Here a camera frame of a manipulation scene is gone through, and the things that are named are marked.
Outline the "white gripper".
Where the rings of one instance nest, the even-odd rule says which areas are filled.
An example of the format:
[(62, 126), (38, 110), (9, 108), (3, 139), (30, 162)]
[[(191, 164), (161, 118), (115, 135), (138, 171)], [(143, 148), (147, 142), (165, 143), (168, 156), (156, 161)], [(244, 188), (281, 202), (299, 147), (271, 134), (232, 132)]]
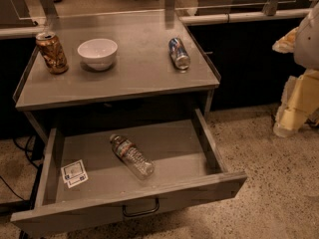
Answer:
[[(294, 28), (277, 40), (272, 50), (282, 54), (293, 53), (297, 30)], [(318, 109), (319, 71), (307, 69), (300, 77), (290, 77), (286, 82), (273, 132), (281, 137), (295, 134)]]

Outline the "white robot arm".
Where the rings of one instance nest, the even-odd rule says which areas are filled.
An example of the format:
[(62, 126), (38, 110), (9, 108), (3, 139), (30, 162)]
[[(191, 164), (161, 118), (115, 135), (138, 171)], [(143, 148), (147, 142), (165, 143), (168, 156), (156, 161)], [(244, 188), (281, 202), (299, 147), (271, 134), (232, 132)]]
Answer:
[(305, 68), (298, 78), (290, 76), (281, 96), (273, 131), (281, 137), (295, 134), (319, 109), (319, 5), (300, 25), (272, 46), (278, 53), (292, 53), (297, 65)]

